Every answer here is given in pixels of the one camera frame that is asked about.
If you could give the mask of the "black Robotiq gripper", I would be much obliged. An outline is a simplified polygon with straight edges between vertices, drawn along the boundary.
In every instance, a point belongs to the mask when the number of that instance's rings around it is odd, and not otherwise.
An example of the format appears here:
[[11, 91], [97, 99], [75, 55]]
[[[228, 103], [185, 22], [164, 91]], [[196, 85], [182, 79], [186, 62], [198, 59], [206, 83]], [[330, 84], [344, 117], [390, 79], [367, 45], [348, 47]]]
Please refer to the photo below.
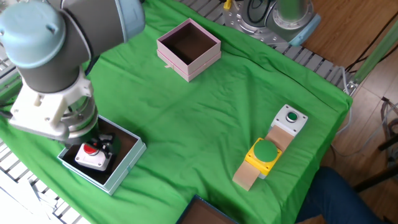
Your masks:
[[113, 142], [116, 139], [116, 135], [114, 133], [99, 134], [99, 132], [97, 121], [90, 123], [83, 129], [72, 131], [66, 141], [66, 147], [80, 145], [93, 140], [94, 147], [103, 152], [105, 158], [109, 159], [114, 154]]

